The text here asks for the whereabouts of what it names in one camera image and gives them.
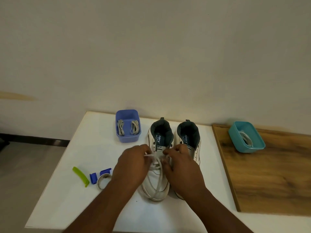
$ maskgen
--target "gray floor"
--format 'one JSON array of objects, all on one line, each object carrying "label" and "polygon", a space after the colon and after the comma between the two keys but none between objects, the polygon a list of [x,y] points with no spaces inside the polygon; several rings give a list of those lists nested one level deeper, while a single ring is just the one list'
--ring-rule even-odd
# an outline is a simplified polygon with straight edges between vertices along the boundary
[{"label": "gray floor", "polygon": [[59,232],[24,228],[65,147],[11,142],[0,152],[0,232]]}]

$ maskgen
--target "forearm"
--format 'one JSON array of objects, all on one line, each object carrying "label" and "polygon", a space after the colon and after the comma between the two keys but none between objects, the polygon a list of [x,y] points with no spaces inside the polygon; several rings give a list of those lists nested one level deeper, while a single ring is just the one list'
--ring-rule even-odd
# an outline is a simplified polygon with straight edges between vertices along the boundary
[{"label": "forearm", "polygon": [[64,233],[112,232],[120,212],[134,191],[118,181],[110,181]]},{"label": "forearm", "polygon": [[223,206],[208,189],[188,199],[190,208],[201,219],[209,233],[252,233],[235,215]]}]

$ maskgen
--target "shoe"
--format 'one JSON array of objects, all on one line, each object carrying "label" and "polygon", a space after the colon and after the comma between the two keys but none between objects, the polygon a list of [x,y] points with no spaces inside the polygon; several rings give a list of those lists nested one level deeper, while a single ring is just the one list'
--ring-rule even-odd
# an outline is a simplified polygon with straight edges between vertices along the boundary
[{"label": "shoe", "polygon": [[169,182],[164,175],[160,161],[162,157],[165,157],[163,150],[172,148],[174,145],[174,134],[169,122],[164,118],[154,122],[148,131],[148,141],[152,154],[145,156],[153,157],[153,162],[142,183],[142,188],[150,200],[160,202],[169,192]]},{"label": "shoe", "polygon": [[198,165],[200,165],[201,139],[199,129],[194,122],[186,120],[178,125],[175,131],[175,143],[187,145],[189,155]]}]

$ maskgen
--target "teal plastic container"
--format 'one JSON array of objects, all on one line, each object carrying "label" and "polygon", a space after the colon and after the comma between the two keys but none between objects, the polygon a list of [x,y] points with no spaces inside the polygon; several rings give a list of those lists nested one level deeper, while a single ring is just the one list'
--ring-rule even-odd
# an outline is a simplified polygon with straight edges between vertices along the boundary
[{"label": "teal plastic container", "polygon": [[[245,132],[251,138],[252,147],[245,143],[239,131]],[[235,148],[241,153],[253,153],[266,147],[256,128],[249,122],[235,121],[229,129],[229,136]]]}]

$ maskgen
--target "wood grain surface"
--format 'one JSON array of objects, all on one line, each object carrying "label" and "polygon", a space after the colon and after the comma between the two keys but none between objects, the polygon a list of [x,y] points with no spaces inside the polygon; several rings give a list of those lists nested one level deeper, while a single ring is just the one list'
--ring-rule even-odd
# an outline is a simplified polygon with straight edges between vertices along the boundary
[{"label": "wood grain surface", "polygon": [[311,216],[311,136],[257,129],[266,148],[249,154],[212,128],[237,211]]}]

